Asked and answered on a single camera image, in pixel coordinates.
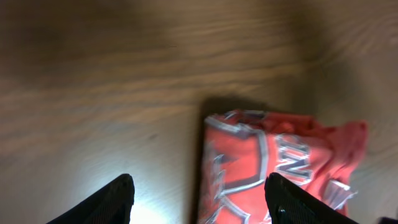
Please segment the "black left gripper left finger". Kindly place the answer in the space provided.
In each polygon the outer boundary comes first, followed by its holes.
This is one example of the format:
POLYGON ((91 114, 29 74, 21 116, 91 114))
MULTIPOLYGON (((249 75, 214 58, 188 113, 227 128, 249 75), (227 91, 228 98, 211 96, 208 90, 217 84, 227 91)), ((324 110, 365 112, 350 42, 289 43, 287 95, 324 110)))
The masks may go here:
POLYGON ((132 176, 121 174, 48 224, 129 224, 134 193, 132 176))

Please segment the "red orange t-shirt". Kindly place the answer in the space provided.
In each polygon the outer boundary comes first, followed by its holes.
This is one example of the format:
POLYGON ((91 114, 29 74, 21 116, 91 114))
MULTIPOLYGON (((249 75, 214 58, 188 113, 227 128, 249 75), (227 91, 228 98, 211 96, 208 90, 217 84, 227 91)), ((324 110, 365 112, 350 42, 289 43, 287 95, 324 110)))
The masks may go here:
POLYGON ((323 126, 311 116, 234 110, 205 119, 199 223, 270 223, 265 181, 277 172, 346 215, 365 122, 323 126))

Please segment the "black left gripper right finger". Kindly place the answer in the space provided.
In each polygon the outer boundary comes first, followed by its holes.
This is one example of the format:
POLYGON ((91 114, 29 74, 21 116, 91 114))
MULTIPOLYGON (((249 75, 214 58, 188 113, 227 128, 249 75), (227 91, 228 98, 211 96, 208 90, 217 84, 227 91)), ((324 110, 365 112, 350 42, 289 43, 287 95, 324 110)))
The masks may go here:
POLYGON ((264 190, 272 224, 358 224, 276 172, 264 190))

